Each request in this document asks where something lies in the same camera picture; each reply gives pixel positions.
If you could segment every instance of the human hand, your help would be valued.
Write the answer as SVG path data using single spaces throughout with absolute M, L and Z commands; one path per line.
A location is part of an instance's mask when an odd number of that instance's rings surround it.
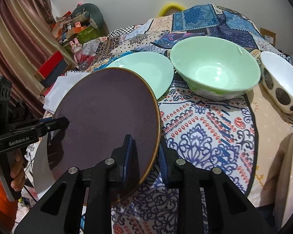
M 20 149 L 14 151 L 15 161 L 11 167 L 11 187 L 16 191 L 21 191 L 25 185 L 25 172 L 23 168 L 23 158 Z

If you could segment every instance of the green bowl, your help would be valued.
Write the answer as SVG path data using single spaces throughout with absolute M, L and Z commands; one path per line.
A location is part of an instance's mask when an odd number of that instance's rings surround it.
M 255 58 L 241 46 L 215 37 L 191 37 L 171 49 L 177 72 L 196 94 L 223 100 L 241 96 L 260 80 Z

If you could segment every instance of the metal screw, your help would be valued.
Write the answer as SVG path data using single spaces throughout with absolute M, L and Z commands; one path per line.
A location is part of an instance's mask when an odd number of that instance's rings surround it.
M 77 168 L 76 168 L 76 167 L 71 167 L 71 168 L 68 169 L 68 172 L 69 172 L 70 174 L 74 174 L 74 173 L 77 172 Z
M 114 159 L 106 159 L 106 160 L 105 160 L 105 163 L 106 163 L 107 165 L 113 164 L 114 162 L 115 162 Z
M 213 173 L 221 174 L 221 172 L 222 172 L 221 168 L 218 168 L 218 167 L 213 168 Z
M 178 165 L 184 165 L 186 162 L 185 162 L 184 159 L 177 159 L 177 160 L 176 160 L 176 163 L 177 163 Z

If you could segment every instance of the patterned tablecloth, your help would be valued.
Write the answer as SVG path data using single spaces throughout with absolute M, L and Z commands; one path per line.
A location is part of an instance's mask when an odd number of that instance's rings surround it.
M 127 52 L 151 51 L 169 58 L 170 49 L 180 40 L 204 35 L 242 46 L 259 65 L 261 51 L 285 58 L 246 16 L 206 4 L 150 19 L 144 25 L 117 29 L 84 44 L 80 69 L 92 72 L 104 68 L 110 59 Z M 194 94 L 176 73 L 158 104 L 167 144 L 180 157 L 196 167 L 220 167 L 256 207 L 274 202 L 280 165 L 293 132 L 293 116 L 275 105 L 261 83 L 247 95 L 218 102 Z M 164 187 L 155 163 L 145 183 L 112 207 L 113 232 L 174 233 L 177 201 L 178 190 Z

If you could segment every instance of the rabbit figurine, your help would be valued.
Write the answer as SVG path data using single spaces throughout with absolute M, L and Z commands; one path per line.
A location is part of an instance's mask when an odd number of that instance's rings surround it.
M 70 42 L 71 51 L 74 53 L 75 62 L 79 64 L 81 59 L 82 45 L 78 42 L 78 39 L 74 39 L 74 42 Z

